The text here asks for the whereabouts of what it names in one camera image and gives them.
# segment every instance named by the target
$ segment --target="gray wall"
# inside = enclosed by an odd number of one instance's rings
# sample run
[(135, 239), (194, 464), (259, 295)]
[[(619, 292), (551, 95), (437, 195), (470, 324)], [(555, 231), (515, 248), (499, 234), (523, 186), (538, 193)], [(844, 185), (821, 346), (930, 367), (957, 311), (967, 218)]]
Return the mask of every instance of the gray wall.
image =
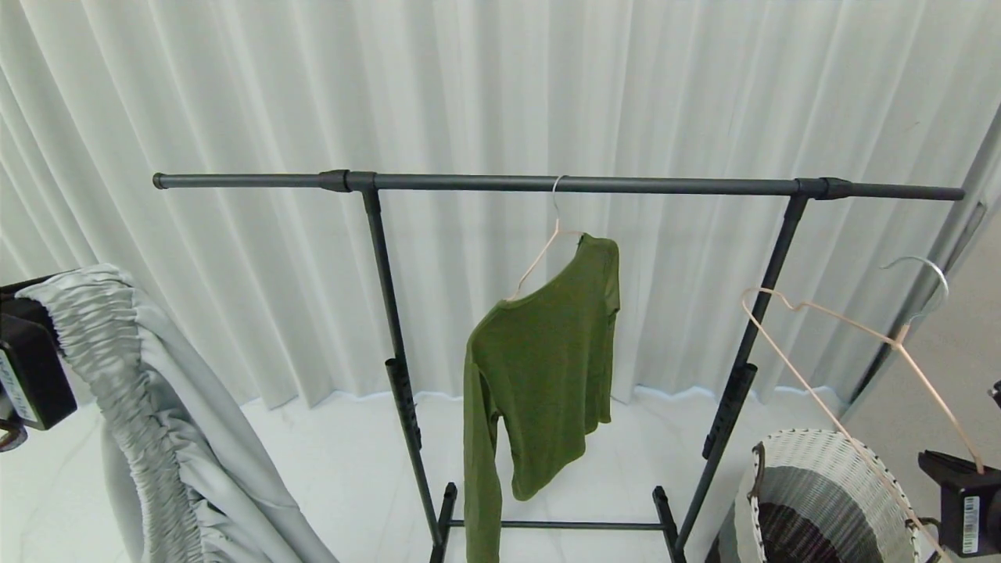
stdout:
[[(1001, 380), (1001, 218), (983, 228), (950, 279), (949, 301), (906, 346), (981, 449), (984, 462), (1001, 468), (1001, 410), (986, 394)], [(939, 515), (938, 487), (918, 468), (918, 452), (938, 450), (967, 459), (969, 454), (902, 360), (871, 386), (849, 413), (846, 427), (879, 453), (919, 515)]]

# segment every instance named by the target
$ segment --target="black metal clothing rack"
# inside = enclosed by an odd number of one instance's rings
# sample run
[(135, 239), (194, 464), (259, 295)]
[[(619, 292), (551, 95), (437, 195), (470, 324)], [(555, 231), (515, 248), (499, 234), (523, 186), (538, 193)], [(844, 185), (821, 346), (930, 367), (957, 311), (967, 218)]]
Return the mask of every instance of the black metal clothing rack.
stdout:
[[(385, 305), (393, 357), (385, 362), (392, 395), (399, 414), (406, 442), (407, 453), (420, 493), (432, 549), (430, 563), (444, 559), (448, 532), (464, 525), (463, 520), (452, 517), (456, 487), (448, 483), (437, 513), (427, 485), (423, 461), (420, 457), (420, 429), (417, 425), (410, 376), (403, 349), (403, 332), (399, 324), (396, 295), (389, 269), (389, 253), (385, 231), (382, 227), (379, 191), (384, 189), (416, 190), (470, 190), (470, 191), (550, 191), (554, 176), (502, 176), (502, 175), (441, 175), (441, 174), (382, 174), (352, 170), (330, 170), (318, 174), (161, 174), (153, 176), (159, 189), (174, 187), (318, 187), (331, 191), (361, 193), (368, 226), (371, 231), (375, 263), (378, 268), (382, 299)], [(853, 183), (839, 178), (796, 178), (789, 180), (767, 179), (681, 179), (681, 178), (627, 178), (564, 176), (560, 191), (592, 193), (687, 193), (715, 195), (780, 195), (789, 198), (778, 238), (769, 258), (761, 286), (774, 289), (789, 252), (796, 227), (807, 202), (811, 199), (838, 199), (843, 197), (889, 197), (901, 199), (936, 199), (956, 201), (963, 198), (963, 190), (950, 187), (931, 187), (898, 184)], [(755, 301), (753, 316), (759, 322), (765, 317), (769, 294), (760, 293)], [(702, 455), (707, 460), (695, 496), (688, 507), (681, 530), (678, 529), (667, 494), (663, 487), (654, 489), (654, 508), (658, 522), (541, 522), (506, 520), (504, 528), (558, 528), (578, 530), (646, 530), (664, 534), (673, 563), (685, 563), (685, 545), (692, 533), (696, 518), (702, 509), (710, 485), (719, 468), (720, 460), (737, 424), (744, 402), (751, 390), (758, 368), (748, 363), (758, 330), (748, 322), (744, 337), (737, 349), (730, 379), (727, 382), (713, 425), (706, 437)]]

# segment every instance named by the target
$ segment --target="hanger hook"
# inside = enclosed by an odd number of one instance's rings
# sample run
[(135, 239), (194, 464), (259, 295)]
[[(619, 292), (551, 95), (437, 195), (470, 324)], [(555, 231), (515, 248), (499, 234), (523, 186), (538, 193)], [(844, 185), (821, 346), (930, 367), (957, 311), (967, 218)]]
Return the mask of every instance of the hanger hook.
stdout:
[(560, 225), (560, 205), (557, 204), (557, 186), (560, 185), (560, 180), (562, 180), (567, 174), (560, 174), (557, 176), (557, 181), (553, 182), (553, 208), (557, 210), (557, 226)]
[(888, 263), (886, 265), (881, 265), (880, 269), (887, 269), (887, 268), (893, 267), (894, 265), (897, 265), (897, 263), (899, 263), (899, 262), (901, 262), (903, 260), (908, 260), (908, 259), (918, 260), (921, 263), (923, 263), (923, 264), (927, 265), (928, 267), (932, 268), (933, 270), (935, 270), (935, 274), (938, 275), (939, 283), (942, 285), (942, 295), (939, 297), (938, 301), (935, 302), (935, 306), (934, 307), (930, 307), (930, 308), (926, 308), (925, 310), (919, 311), (918, 313), (912, 315), (911, 318), (908, 319), (906, 323), (904, 323), (905, 326), (909, 327), (912, 323), (914, 323), (918, 319), (920, 319), (922, 317), (927, 317), (927, 316), (931, 315), (932, 313), (934, 313), (935, 311), (938, 311), (939, 308), (941, 308), (945, 304), (946, 300), (949, 299), (949, 280), (945, 278), (945, 273), (942, 272), (942, 268), (940, 268), (938, 266), (938, 264), (936, 264), (932, 260), (930, 260), (930, 259), (928, 259), (926, 257), (923, 257), (923, 256), (914, 256), (914, 255), (900, 256), (899, 258), (893, 260), (892, 262), (890, 262), (890, 263)]

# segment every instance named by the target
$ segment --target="striped basket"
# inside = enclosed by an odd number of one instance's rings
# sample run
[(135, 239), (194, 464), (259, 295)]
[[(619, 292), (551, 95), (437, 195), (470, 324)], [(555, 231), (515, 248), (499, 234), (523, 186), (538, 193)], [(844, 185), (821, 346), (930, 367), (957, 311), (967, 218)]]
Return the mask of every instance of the striped basket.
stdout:
[(781, 431), (753, 459), (707, 563), (919, 561), (918, 532), (840, 432)]

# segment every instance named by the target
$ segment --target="white label sticker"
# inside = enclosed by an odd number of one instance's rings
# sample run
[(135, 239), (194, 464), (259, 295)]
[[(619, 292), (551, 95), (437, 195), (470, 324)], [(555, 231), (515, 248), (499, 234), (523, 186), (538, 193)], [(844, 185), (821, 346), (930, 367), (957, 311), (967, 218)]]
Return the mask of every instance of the white label sticker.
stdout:
[(980, 550), (980, 497), (963, 499), (963, 555)]
[(7, 397), (10, 398), (10, 402), (14, 405), (14, 411), (17, 413), (17, 416), (37, 424), (38, 414), (35, 413), (35, 409), (31, 406), (31, 403), (28, 403), (28, 398), (24, 395), (24, 390), (21, 389), (21, 382), (17, 380), (14, 368), (11, 367), (10, 360), (7, 359), (7, 353), (3, 350), (0, 350), (0, 386), (3, 386)]

